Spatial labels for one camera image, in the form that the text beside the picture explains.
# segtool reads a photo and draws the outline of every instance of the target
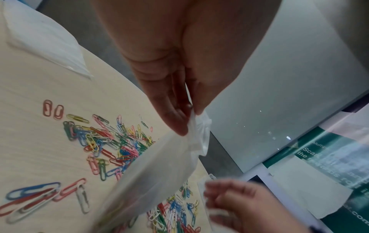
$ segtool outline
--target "hand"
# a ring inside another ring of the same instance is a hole
[[[187,134],[240,73],[281,0],[91,0],[163,121]]]
[[[264,186],[239,180],[215,180],[205,184],[208,208],[233,213],[237,218],[211,215],[217,224],[240,233],[310,233]]]

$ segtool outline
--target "person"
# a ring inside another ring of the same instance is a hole
[[[210,215],[217,224],[240,233],[312,233],[296,220],[264,186],[240,180],[222,179],[205,183],[209,209],[222,209],[229,216]]]
[[[187,134],[233,82],[281,0],[91,0],[163,121]],[[188,88],[192,104],[186,92]]]

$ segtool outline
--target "empty plastic bag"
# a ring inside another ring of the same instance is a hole
[[[91,77],[77,40],[60,24],[17,0],[5,0],[3,12],[11,45]]]
[[[206,112],[192,113],[186,136],[171,131],[149,147],[123,174],[89,231],[108,232],[173,195],[208,152],[210,125]]]

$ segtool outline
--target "white panel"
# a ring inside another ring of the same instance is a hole
[[[245,172],[369,88],[369,75],[312,1],[283,0],[240,76],[208,107]]]

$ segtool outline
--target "floor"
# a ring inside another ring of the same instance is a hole
[[[62,2],[44,0],[37,10],[62,25],[77,39],[81,46],[141,88],[117,47],[100,24],[89,0],[63,0]],[[200,157],[200,160],[206,171],[216,177],[242,175],[241,170],[213,134],[210,137],[208,155]]]
[[[369,1],[312,0],[352,53],[369,71]],[[89,0],[44,0],[37,9],[65,27],[81,46],[101,58],[139,86],[132,71],[97,19]],[[209,151],[200,158],[216,177],[242,174],[217,139],[211,135]]]

